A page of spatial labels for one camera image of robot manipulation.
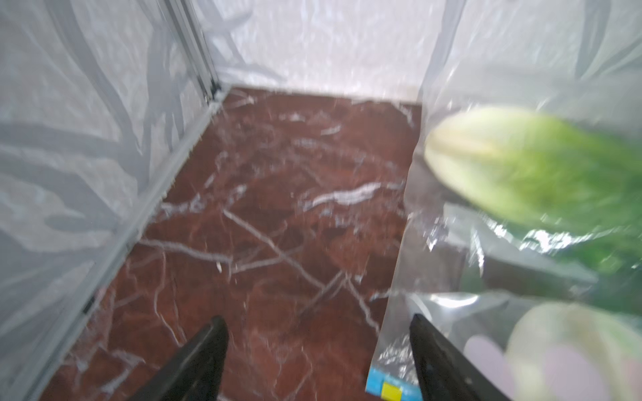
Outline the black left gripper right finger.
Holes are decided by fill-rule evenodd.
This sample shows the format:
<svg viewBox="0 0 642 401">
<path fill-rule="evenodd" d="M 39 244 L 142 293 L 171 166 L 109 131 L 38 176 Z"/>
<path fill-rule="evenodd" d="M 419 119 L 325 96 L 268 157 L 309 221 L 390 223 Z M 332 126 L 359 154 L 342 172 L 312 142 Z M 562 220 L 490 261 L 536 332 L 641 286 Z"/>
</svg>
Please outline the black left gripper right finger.
<svg viewBox="0 0 642 401">
<path fill-rule="evenodd" d="M 509 400 L 421 314 L 411 320 L 410 341 L 424 400 Z"/>
</svg>

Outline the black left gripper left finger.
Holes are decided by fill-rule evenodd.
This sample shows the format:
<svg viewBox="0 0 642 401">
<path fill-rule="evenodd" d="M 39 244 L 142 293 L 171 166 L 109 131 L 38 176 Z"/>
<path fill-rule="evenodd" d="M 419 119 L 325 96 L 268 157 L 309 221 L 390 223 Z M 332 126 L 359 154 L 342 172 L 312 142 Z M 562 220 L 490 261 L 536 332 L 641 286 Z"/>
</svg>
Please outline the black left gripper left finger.
<svg viewBox="0 0 642 401">
<path fill-rule="evenodd" d="M 129 400 L 216 400 L 228 342 L 225 320 L 213 317 Z"/>
</svg>

